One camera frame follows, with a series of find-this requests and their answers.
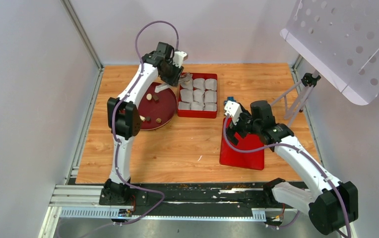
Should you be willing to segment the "wooden metal food tongs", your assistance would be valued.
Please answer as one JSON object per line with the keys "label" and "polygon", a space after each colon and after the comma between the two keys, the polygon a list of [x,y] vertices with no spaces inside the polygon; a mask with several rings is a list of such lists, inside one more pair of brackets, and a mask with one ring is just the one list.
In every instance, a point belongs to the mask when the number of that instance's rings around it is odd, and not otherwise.
{"label": "wooden metal food tongs", "polygon": [[189,84],[189,82],[192,80],[192,73],[184,73],[182,74],[179,79],[173,83],[162,83],[160,85],[157,85],[154,89],[155,93],[160,93],[161,91],[164,91],[166,89],[170,89],[172,87],[178,87],[181,84]]}

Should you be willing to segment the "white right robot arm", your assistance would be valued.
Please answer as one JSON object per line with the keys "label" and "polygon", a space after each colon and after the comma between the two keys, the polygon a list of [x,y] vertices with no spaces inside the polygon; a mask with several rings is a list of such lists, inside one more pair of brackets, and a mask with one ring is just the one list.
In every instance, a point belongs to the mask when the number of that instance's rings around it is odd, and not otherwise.
{"label": "white right robot arm", "polygon": [[[321,234],[338,232],[344,238],[352,237],[351,223],[359,216],[358,188],[351,181],[343,182],[319,164],[287,125],[276,123],[272,115],[225,113],[223,133],[234,151],[253,153],[270,149],[294,169],[308,188],[296,188],[276,178],[262,194],[265,205],[287,204],[308,215]],[[255,135],[264,146],[238,149],[235,134],[241,137]]]}

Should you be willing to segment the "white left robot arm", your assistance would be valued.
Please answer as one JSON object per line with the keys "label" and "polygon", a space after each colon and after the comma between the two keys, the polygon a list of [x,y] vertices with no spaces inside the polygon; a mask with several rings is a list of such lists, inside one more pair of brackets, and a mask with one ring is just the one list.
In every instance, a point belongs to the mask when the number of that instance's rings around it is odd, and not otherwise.
{"label": "white left robot arm", "polygon": [[183,51],[145,54],[125,90],[107,101],[114,153],[111,173],[103,186],[101,197],[110,204],[125,205],[131,199],[130,159],[134,139],[142,124],[138,112],[140,102],[156,78],[161,78],[166,87],[177,86],[187,58],[187,53]]}

